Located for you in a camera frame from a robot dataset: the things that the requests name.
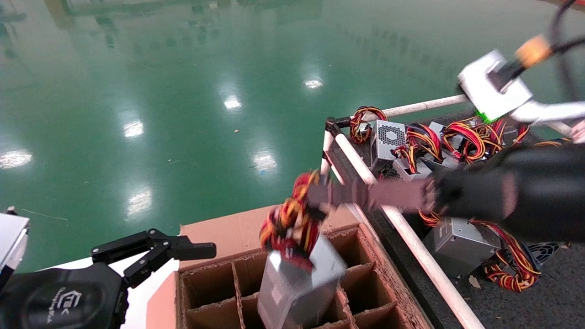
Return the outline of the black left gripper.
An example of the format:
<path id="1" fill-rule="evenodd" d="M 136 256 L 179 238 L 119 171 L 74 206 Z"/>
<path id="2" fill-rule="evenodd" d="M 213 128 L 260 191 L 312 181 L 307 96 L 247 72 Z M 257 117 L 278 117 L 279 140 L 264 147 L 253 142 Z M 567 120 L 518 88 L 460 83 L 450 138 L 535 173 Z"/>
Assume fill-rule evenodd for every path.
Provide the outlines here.
<path id="1" fill-rule="evenodd" d="M 128 309 L 125 279 L 105 264 L 13 275 L 1 291 L 3 329 L 119 329 Z"/>

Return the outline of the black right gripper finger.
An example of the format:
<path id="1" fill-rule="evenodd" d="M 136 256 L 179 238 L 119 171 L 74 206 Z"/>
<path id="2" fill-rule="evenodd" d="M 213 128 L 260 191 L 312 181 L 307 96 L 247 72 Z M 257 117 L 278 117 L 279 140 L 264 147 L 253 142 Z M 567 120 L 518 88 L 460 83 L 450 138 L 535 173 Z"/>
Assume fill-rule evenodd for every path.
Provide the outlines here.
<path id="1" fill-rule="evenodd" d="M 347 184 L 310 185 L 307 196 L 435 196 L 432 179 L 399 181 L 383 180 L 373 184 L 355 180 Z"/>
<path id="2" fill-rule="evenodd" d="M 311 206 L 321 209 L 335 209 L 342 205 L 358 205 L 365 208 L 397 207 L 405 210 L 429 209 L 433 201 L 424 198 L 393 198 L 392 196 L 311 196 Z"/>

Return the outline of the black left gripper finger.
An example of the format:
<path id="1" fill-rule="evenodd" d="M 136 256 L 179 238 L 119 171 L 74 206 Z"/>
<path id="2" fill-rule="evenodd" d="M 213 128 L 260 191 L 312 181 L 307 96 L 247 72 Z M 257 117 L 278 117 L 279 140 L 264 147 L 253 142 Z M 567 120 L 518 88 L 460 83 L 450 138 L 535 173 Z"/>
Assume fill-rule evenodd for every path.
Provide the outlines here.
<path id="1" fill-rule="evenodd" d="M 123 271 L 126 286 L 136 288 L 170 260 L 212 260 L 217 256 L 213 242 L 193 243 L 186 236 L 172 237 L 149 229 L 96 246 L 91 252 L 94 264 L 113 264 L 143 254 Z"/>

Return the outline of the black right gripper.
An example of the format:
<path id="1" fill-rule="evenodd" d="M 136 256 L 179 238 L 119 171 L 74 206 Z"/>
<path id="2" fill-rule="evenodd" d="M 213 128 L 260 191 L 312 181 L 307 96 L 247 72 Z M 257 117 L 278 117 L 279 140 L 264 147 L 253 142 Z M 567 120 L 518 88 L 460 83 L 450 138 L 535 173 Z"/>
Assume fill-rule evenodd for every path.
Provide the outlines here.
<path id="1" fill-rule="evenodd" d="M 585 148 L 518 147 L 433 177 L 435 210 L 530 242 L 585 239 Z"/>

